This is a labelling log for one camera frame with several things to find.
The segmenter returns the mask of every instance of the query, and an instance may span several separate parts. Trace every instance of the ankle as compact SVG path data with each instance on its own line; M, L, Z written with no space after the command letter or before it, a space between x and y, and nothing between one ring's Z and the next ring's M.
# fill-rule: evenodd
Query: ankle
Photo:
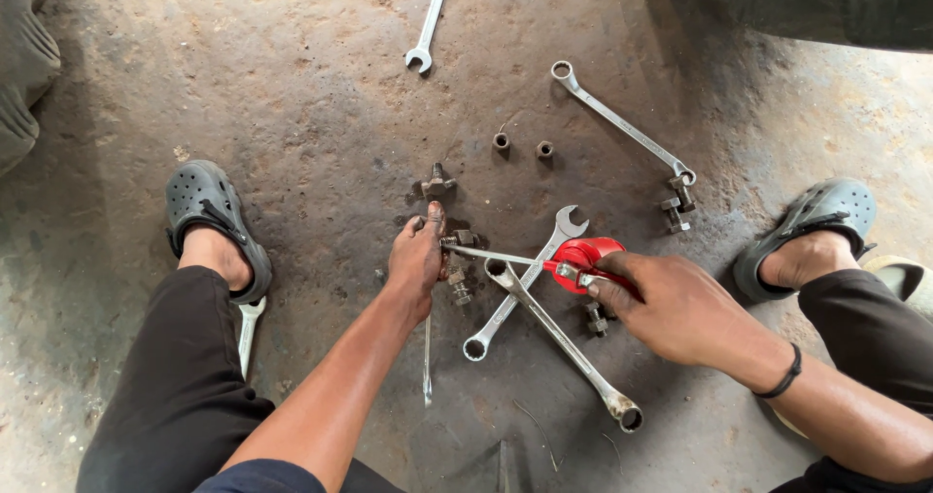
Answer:
M196 223L185 229L184 253L178 268L200 265L227 280L230 290L244 289L253 279L253 269L240 247L210 225Z
M834 231L815 231L790 240L765 257L759 276L767 284L800 289L812 280L845 269L859 269L849 239Z

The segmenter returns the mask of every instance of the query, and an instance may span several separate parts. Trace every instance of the dirty hand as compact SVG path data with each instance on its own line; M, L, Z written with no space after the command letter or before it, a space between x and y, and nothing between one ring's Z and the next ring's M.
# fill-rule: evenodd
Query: dirty hand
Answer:
M775 335L749 315L712 276L679 256L614 252L596 262L632 281L644 303L605 280L589 296L615 311L629 332L670 361L725 371L736 351L770 343Z
M447 216L440 202L427 206L427 218L416 216L396 237L389 255L387 289L396 289L417 299L419 320L431 310L431 288L447 279L447 255L441 254L439 240L444 236Z

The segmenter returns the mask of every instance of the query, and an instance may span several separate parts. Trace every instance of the forearm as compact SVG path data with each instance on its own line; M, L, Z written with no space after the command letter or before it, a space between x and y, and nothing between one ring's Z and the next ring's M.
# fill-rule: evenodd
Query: forearm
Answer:
M415 312L411 297L386 287L224 468L251 459L286 460L336 492L379 386L417 323Z
M793 358L787 341L755 331L717 368L754 392L767 392ZM790 387L768 402L835 462L885 482L933 476L933 422L814 357L803 355L801 368Z

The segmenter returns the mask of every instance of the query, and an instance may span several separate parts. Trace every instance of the black wrist band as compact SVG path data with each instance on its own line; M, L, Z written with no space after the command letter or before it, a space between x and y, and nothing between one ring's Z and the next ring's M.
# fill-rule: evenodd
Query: black wrist band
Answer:
M787 391L787 388L790 387L790 383L794 381L794 378L797 378L797 375L800 374L800 348L797 344L793 342L790 343L794 346L794 363L790 364L790 369L787 370L787 374L784 376L784 380L781 380L781 383L777 385L771 391L767 393L755 393L755 396L763 399L772 399L779 396L784 391Z

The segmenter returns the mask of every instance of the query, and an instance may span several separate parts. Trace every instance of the concrete floor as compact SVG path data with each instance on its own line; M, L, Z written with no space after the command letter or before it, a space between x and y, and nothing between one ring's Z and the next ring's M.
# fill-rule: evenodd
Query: concrete floor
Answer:
M589 236L685 255L735 293L731 259L783 204L852 176L879 203L869 258L933 263L933 56L743 31L706 0L446 0L423 79L402 56L427 2L46 0L64 74L34 108L35 149L0 178L5 490L73 487L148 294L174 267L161 191L189 157L227 170L273 259L251 380L276 403L379 290L373 270L397 222L424 210L406 194L435 161L460 183L443 198L449 215L496 250L536 254L554 213L579 204ZM551 79L561 59L698 173L692 231L665 233L670 175ZM507 160L490 148L503 123ZM534 157L543 139L551 166ZM419 328L357 447L400 487L492 491L500 438L519 491L763 492L817 458L727 377L665 362L618 323L591 338L585 300L551 282L532 293L641 405L641 431L614 427L523 310L467 361L460 345L503 298L473 284L466 315L446 285L435 291L434 405L422 402ZM749 309L821 351L793 299ZM559 472L513 400L564 458Z

